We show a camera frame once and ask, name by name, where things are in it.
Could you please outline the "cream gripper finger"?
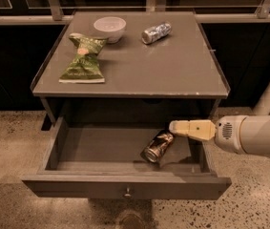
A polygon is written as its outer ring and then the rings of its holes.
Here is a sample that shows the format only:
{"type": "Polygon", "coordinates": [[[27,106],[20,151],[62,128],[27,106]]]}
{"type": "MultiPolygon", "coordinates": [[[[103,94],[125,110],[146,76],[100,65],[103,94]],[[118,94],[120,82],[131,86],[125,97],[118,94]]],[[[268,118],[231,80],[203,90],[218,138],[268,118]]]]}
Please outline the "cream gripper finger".
{"type": "Polygon", "coordinates": [[[189,129],[190,122],[188,120],[174,120],[169,124],[169,131],[174,135],[187,136],[189,129]]]}

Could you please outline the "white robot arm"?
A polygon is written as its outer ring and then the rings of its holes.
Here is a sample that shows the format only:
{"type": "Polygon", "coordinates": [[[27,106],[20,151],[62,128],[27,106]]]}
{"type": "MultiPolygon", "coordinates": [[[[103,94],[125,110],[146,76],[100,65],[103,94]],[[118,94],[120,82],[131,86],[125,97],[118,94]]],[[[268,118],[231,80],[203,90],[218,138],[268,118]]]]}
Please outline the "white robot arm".
{"type": "Polygon", "coordinates": [[[213,139],[226,152],[270,158],[270,82],[253,115],[227,115],[216,124],[206,119],[174,120],[169,130],[198,141],[213,139]]]}

